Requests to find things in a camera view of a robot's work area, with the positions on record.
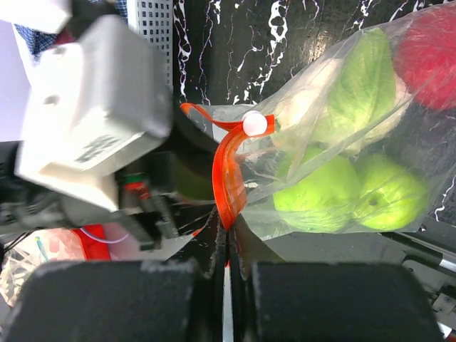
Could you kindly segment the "clear zip top bag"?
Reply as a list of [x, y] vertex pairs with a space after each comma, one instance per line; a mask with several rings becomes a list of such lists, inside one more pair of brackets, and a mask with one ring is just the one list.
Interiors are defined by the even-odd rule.
[[455, 3], [361, 29], [256, 105], [181, 108], [225, 132], [224, 228], [414, 232], [455, 176]]

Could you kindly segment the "fake green white cabbage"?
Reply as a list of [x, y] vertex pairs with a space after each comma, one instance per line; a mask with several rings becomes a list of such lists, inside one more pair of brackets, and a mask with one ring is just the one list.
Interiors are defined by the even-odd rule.
[[357, 155], [400, 122], [411, 95], [393, 71], [388, 37], [380, 28], [365, 31], [344, 59], [330, 58], [308, 69], [275, 108], [285, 138], [311, 133], [311, 142], [333, 147], [371, 125], [347, 147]]

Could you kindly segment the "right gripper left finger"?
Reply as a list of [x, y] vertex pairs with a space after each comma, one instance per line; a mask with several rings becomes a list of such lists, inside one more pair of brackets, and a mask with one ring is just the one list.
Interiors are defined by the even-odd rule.
[[42, 264], [3, 341], [221, 341], [226, 235], [219, 215], [167, 261]]

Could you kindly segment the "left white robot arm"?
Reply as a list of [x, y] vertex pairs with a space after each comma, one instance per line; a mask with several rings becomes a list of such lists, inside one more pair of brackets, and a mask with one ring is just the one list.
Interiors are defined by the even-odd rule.
[[79, 230], [118, 224], [141, 250], [203, 229], [215, 213], [212, 162], [217, 142], [183, 111], [173, 109], [173, 126], [158, 147], [107, 177], [114, 207], [93, 195], [84, 199], [19, 175], [22, 142], [1, 144], [1, 233], [25, 237], [54, 228]]

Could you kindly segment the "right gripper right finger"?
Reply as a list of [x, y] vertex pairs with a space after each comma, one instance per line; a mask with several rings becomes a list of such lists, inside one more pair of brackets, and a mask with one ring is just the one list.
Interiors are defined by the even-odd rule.
[[228, 231], [235, 341], [442, 341], [402, 266], [286, 262], [242, 217]]

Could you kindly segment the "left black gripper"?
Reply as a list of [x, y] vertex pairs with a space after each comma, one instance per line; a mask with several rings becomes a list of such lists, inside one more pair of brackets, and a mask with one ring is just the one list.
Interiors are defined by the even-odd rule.
[[200, 106], [175, 110], [170, 136], [117, 173], [123, 227], [140, 249], [159, 249], [202, 227], [214, 208], [212, 163], [217, 142]]

